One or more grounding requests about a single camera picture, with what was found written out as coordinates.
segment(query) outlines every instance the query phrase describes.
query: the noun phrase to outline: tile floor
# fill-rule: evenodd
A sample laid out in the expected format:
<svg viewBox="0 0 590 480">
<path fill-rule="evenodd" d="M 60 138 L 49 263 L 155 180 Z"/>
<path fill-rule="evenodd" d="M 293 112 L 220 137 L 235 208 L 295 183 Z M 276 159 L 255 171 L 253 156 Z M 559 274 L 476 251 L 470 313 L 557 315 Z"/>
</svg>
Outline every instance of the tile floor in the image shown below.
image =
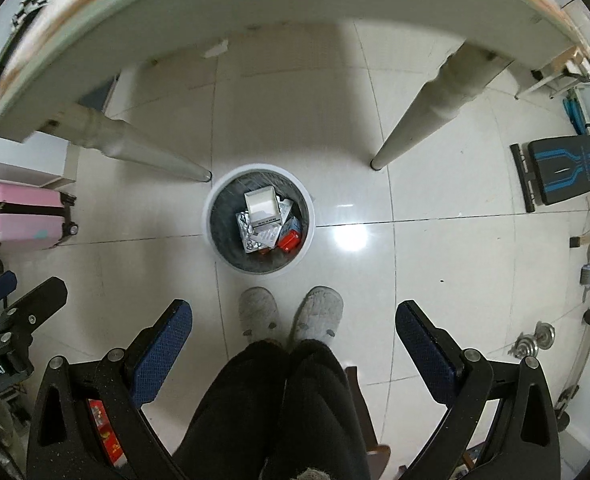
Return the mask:
<svg viewBox="0 0 590 480">
<path fill-rule="evenodd" d="M 78 362 L 126 346 L 174 298 L 195 326 L 158 399 L 145 408 L 174 449 L 217 372 L 244 347 L 237 297 L 267 286 L 290 323 L 311 286 L 337 289 L 345 313 L 334 346 L 357 364 L 381 441 L 383 477 L 408 464 L 444 408 L 433 402 L 393 330 L 395 306 L 415 299 L 464 347 L 512 360 L 508 347 L 536 321 L 558 338 L 541 354 L 555 400 L 582 333 L 579 267 L 568 237 L 590 229 L 585 197 L 525 214 L 512 142 L 573 135 L 559 100 L 515 101 L 524 71 L 502 73 L 452 123 L 379 173 L 368 163 L 416 92 L 461 39 L 372 22 L 264 27 L 202 59 L 187 50 L 124 71 L 108 115 L 210 168 L 217 180 L 248 162 L 295 174 L 315 199 L 310 251 L 277 278 L 216 262 L 201 233 L 211 184 L 83 151 L 80 233 L 48 251 L 8 258 L 17 295 L 49 276 L 69 302 L 36 333 L 35 394 L 50 357 Z M 491 406 L 473 438 L 485 437 Z"/>
</svg>

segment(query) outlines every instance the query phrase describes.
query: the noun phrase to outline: brown wooden chair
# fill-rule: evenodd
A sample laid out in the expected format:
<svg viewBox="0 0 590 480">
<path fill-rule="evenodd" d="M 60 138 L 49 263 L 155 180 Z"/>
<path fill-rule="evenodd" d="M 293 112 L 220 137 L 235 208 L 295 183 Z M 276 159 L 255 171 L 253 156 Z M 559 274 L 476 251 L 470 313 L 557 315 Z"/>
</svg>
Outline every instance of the brown wooden chair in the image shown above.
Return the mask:
<svg viewBox="0 0 590 480">
<path fill-rule="evenodd" d="M 371 421 L 371 414 L 361 394 L 360 384 L 357 381 L 357 366 L 348 367 L 344 371 L 348 377 L 355 412 L 360 422 L 361 436 L 363 436 L 364 444 L 366 444 L 366 460 L 369 463 L 371 480 L 379 480 L 382 473 L 384 473 L 384 469 L 389 464 L 390 447 L 377 442 L 377 436 L 373 429 L 373 421 Z"/>
</svg>

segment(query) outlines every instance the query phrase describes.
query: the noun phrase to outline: white metal leg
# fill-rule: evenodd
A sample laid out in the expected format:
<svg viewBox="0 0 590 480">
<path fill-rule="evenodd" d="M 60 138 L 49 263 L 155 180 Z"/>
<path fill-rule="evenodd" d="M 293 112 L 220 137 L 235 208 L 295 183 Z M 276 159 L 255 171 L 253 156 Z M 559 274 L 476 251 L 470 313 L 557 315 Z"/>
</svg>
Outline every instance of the white metal leg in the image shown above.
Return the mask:
<svg viewBox="0 0 590 480">
<path fill-rule="evenodd" d="M 384 142 L 371 168 L 379 171 L 457 117 L 460 108 L 482 93 L 510 59 L 464 43 L 426 83 Z"/>
<path fill-rule="evenodd" d="M 42 130 L 78 146 L 98 149 L 111 158 L 139 162 L 200 182 L 209 182 L 212 177 L 209 170 L 188 158 L 155 146 L 126 121 L 109 119 L 79 104 L 57 114 Z"/>
</svg>

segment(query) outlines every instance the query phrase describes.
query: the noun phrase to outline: pink suitcase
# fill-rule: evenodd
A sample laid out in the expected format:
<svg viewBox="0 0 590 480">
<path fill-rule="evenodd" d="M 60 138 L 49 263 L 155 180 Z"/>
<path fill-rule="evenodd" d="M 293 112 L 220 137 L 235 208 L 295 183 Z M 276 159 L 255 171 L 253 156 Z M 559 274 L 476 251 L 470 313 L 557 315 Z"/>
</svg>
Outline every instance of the pink suitcase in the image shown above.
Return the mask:
<svg viewBox="0 0 590 480">
<path fill-rule="evenodd" d="M 0 250 L 37 251 L 76 235 L 75 197 L 41 187 L 0 184 Z"/>
</svg>

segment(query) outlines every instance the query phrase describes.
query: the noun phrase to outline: black pants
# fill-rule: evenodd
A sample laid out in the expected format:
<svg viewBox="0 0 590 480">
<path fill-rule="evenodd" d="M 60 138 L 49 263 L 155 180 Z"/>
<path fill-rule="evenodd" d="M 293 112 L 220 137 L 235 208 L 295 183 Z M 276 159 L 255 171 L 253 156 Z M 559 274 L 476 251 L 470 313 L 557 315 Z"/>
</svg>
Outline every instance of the black pants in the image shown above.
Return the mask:
<svg viewBox="0 0 590 480">
<path fill-rule="evenodd" d="M 191 480 L 291 480 L 307 468 L 369 480 L 346 375 L 314 340 L 289 355 L 260 341 L 236 355 L 201 399 L 174 454 Z"/>
</svg>

